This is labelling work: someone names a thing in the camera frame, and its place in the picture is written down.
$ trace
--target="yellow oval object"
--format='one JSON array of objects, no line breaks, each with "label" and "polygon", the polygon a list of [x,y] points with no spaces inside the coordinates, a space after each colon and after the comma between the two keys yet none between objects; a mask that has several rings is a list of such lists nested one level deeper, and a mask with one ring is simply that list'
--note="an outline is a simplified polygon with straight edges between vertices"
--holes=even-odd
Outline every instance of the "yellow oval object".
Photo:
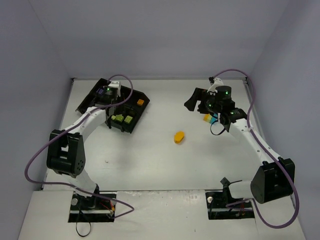
[{"label": "yellow oval object", "polygon": [[175,135],[174,135],[174,142],[176,144],[181,143],[181,141],[184,139],[185,137],[185,133],[183,131],[178,131]]}]

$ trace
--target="wall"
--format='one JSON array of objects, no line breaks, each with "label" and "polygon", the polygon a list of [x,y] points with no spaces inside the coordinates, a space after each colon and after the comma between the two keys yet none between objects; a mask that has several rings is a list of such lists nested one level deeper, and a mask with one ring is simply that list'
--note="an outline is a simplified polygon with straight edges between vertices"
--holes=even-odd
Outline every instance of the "wall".
[{"label": "wall", "polygon": [[251,76],[266,139],[296,166],[300,223],[319,239],[320,1],[291,0]]},{"label": "wall", "polygon": [[[59,127],[71,81],[27,0],[0,1],[0,232],[15,240],[33,190],[28,159]],[[45,155],[30,175],[42,180]]]},{"label": "wall", "polygon": [[289,0],[30,2],[73,77],[201,78],[250,72]]}]

